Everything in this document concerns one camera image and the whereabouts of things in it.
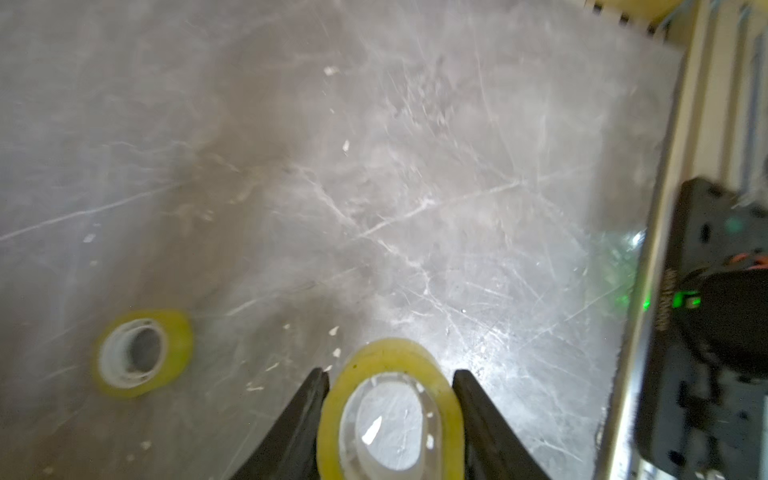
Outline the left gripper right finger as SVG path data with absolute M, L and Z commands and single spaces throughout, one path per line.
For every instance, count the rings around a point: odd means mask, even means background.
M 469 370 L 454 373 L 452 388 L 464 420 L 465 479 L 550 479 Z

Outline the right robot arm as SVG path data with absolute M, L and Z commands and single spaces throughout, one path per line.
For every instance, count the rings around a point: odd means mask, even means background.
M 704 272 L 673 294 L 673 318 L 705 362 L 767 376 L 767 267 Z

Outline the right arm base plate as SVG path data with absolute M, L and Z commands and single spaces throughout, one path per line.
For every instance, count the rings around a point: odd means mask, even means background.
M 677 479 L 767 475 L 767 376 L 705 362 L 673 318 L 673 294 L 704 272 L 767 267 L 767 211 L 697 177 L 680 188 L 646 360 L 634 443 Z

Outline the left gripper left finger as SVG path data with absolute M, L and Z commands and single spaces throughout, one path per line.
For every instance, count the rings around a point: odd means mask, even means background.
M 317 434 L 329 389 L 329 375 L 312 369 L 231 479 L 320 479 Z

